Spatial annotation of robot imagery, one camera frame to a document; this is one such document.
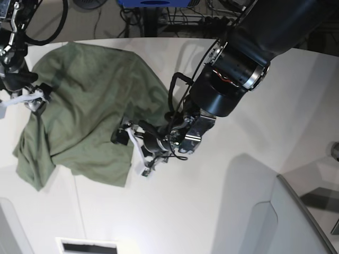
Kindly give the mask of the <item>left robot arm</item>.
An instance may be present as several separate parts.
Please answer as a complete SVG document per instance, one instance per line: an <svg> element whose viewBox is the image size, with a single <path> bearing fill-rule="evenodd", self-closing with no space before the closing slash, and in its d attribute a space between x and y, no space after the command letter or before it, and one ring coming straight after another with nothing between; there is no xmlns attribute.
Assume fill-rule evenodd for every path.
<svg viewBox="0 0 339 254"><path fill-rule="evenodd" d="M114 144L141 138L153 162L186 159L202 136L227 117L269 71L271 61L293 48L338 8L338 1L251 1L214 41L194 75L176 72L168 91L167 124L124 117L112 134Z"/></svg>

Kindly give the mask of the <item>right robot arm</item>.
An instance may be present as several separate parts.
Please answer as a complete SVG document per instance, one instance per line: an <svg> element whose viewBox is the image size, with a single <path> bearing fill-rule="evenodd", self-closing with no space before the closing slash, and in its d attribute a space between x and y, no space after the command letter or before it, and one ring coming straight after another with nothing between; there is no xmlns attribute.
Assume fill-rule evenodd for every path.
<svg viewBox="0 0 339 254"><path fill-rule="evenodd" d="M62 1L63 11L56 31L45 40L35 40L26 34L42 1L1 1L1 23L8 23L10 29L1 28L1 90L10 99L1 100L1 118L9 106L23 103L36 114L51 100L52 87L41 83L35 85L38 74L29 71L25 57L28 45L45 46L59 36L68 14L68 1Z"/></svg>

